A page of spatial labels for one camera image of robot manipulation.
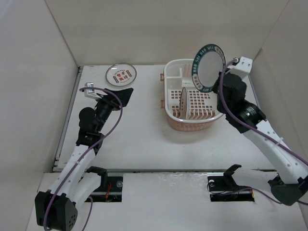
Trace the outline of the plate with red characters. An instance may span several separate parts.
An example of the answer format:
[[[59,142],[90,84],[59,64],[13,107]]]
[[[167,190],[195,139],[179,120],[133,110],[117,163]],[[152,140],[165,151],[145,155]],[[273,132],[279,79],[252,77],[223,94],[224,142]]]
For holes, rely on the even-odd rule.
[[[124,87],[132,82],[137,77],[136,68],[127,63],[118,63],[108,68],[105,73],[106,81],[115,87]]]

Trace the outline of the plate with green rim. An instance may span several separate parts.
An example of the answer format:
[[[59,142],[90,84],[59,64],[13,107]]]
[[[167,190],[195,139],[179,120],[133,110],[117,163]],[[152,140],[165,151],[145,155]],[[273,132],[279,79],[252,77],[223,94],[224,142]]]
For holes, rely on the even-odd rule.
[[[216,44],[203,46],[195,55],[192,62],[192,82],[202,93],[212,91],[219,72],[226,65],[223,50]]]

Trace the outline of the plate with orange sunburst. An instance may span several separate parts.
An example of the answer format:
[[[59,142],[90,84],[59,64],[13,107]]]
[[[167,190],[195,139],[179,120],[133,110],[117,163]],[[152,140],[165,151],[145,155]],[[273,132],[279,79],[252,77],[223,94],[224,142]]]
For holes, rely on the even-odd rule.
[[[186,87],[182,88],[180,95],[180,119],[188,120],[190,116],[190,96]]]

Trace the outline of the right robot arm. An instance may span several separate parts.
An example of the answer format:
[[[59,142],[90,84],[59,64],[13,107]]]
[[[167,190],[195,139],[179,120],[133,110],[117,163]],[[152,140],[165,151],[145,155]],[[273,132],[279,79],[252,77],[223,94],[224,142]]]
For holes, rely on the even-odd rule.
[[[230,72],[221,74],[212,91],[217,109],[228,123],[250,140],[274,166],[275,172],[245,169],[239,164],[213,177],[213,191],[233,194],[254,189],[268,191],[278,204],[291,206],[308,192],[308,163],[291,151],[275,133],[265,114],[245,99],[246,84]]]

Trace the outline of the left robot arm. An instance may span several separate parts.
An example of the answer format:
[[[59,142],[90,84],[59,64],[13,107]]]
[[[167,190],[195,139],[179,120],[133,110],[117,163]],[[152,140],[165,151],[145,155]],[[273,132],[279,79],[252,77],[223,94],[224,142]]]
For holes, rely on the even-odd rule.
[[[39,191],[35,198],[37,224],[46,231],[70,231],[73,229],[78,209],[86,201],[93,199],[91,193],[107,187],[106,169],[90,166],[97,156],[103,140],[110,135],[102,134],[108,117],[113,111],[122,112],[127,106],[132,88],[124,90],[103,89],[85,86],[80,91],[85,97],[96,101],[95,107],[85,107],[78,115],[79,131],[74,150],[61,174],[45,192]]]

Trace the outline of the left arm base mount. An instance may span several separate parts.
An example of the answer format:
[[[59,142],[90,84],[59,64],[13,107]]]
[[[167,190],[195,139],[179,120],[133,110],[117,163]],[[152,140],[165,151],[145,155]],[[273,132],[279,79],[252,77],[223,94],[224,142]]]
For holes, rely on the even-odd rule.
[[[121,202],[122,186],[122,176],[109,176],[104,168],[89,167],[73,190],[73,203]]]

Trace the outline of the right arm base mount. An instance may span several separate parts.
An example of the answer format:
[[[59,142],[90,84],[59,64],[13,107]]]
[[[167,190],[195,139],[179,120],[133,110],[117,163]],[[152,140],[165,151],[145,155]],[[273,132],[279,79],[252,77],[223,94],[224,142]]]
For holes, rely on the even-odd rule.
[[[241,165],[232,165],[224,172],[207,175],[207,190],[211,202],[254,202],[253,191],[247,186],[236,184],[233,174]]]

